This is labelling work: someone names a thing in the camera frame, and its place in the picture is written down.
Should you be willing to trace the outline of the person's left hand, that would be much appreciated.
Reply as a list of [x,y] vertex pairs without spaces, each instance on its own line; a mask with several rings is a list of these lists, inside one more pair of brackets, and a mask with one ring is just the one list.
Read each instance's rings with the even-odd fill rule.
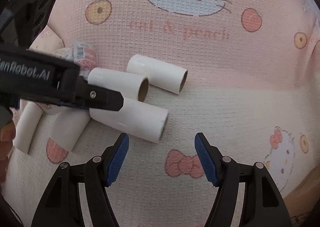
[[16,128],[13,121],[1,129],[0,141],[0,183],[4,183],[9,164],[9,153],[13,146],[13,140],[16,136]]

